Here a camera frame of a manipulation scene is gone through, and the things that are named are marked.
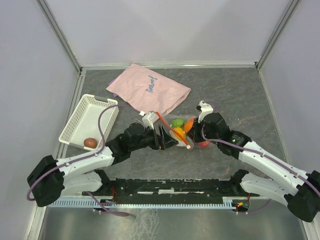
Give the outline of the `orange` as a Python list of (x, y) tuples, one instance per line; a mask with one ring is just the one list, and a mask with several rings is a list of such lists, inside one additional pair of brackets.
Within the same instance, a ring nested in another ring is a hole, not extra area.
[(193, 124), (194, 124), (194, 119), (190, 118), (183, 126), (184, 132), (188, 133), (192, 129)]

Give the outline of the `red apple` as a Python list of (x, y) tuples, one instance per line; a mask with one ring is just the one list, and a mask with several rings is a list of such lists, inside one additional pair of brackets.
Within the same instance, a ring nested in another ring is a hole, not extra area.
[(207, 148), (210, 144), (211, 144), (210, 141), (202, 141), (197, 143), (197, 145), (201, 148)]

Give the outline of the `yellow lemon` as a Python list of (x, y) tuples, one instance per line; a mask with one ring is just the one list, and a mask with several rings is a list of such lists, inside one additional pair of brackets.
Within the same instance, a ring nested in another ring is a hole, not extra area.
[(186, 139), (186, 134), (184, 132), (184, 130), (181, 127), (176, 127), (173, 129), (173, 134), (174, 136), (179, 139), (180, 141), (185, 140)]

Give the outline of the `clear zip top bag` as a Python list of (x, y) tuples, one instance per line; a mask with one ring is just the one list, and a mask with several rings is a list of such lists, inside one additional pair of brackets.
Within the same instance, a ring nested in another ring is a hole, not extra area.
[(155, 112), (160, 122), (168, 129), (169, 135), (175, 139), (178, 144), (177, 147), (184, 147), (188, 150), (193, 148), (207, 148), (210, 145), (209, 141), (200, 140), (196, 142), (195, 136), (193, 133), (195, 130), (196, 116), (194, 115), (161, 115), (159, 112)]

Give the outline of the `green apple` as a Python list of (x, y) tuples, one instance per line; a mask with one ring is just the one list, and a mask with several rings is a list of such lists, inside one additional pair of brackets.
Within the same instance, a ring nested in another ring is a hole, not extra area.
[(171, 121), (170, 125), (172, 128), (180, 128), (185, 123), (184, 119), (182, 118), (175, 118)]

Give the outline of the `white perforated plastic basket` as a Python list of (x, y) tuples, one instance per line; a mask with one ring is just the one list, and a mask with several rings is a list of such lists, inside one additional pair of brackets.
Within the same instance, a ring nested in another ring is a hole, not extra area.
[(114, 99), (84, 94), (60, 134), (59, 141), (79, 149), (93, 151), (94, 148), (84, 146), (84, 140), (94, 138), (98, 142), (96, 148), (100, 148), (103, 140), (98, 126), (101, 127), (103, 137), (106, 140), (116, 121), (119, 108), (112, 107), (103, 115), (101, 112), (117, 104), (118, 102)]

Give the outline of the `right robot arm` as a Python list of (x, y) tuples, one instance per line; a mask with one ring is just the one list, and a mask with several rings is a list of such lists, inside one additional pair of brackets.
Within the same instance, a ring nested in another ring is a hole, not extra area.
[(320, 211), (320, 173), (296, 168), (264, 150), (249, 136), (231, 130), (219, 113), (186, 122), (184, 131), (196, 143), (215, 143), (225, 155), (253, 166), (269, 178), (252, 173), (229, 183), (236, 196), (257, 194), (285, 205), (300, 220), (311, 223)]

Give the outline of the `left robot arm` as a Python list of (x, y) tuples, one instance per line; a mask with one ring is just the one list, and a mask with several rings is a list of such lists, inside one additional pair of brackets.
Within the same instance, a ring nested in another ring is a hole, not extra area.
[(54, 159), (43, 157), (27, 177), (27, 199), (38, 207), (46, 207), (62, 196), (67, 182), (87, 172), (119, 164), (130, 158), (136, 150), (151, 148), (166, 150), (178, 144), (164, 127), (159, 132), (140, 123), (133, 123), (123, 133), (106, 142), (98, 150), (69, 157)]

